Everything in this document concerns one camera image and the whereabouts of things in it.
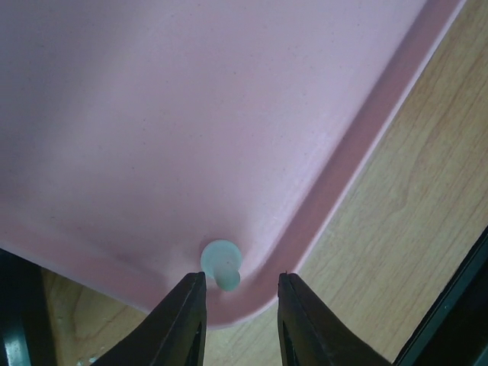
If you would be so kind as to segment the white chess pawn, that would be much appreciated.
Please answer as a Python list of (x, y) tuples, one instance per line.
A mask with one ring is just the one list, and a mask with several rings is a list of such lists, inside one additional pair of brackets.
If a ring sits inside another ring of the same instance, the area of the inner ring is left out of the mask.
[(234, 291), (239, 286), (241, 265), (242, 253), (229, 240), (214, 240), (207, 244), (201, 254), (202, 271), (226, 292)]

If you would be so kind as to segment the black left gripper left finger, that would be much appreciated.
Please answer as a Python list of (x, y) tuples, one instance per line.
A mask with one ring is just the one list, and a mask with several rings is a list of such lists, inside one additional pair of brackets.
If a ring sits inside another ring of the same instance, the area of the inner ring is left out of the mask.
[(129, 335), (96, 365), (202, 365), (207, 331), (206, 277), (186, 274)]

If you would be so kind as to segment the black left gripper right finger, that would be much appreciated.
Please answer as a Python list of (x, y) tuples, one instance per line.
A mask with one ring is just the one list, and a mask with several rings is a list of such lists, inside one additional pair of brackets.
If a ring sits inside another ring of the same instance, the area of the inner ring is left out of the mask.
[(295, 273), (278, 281), (278, 335), (283, 365), (389, 365), (358, 338)]

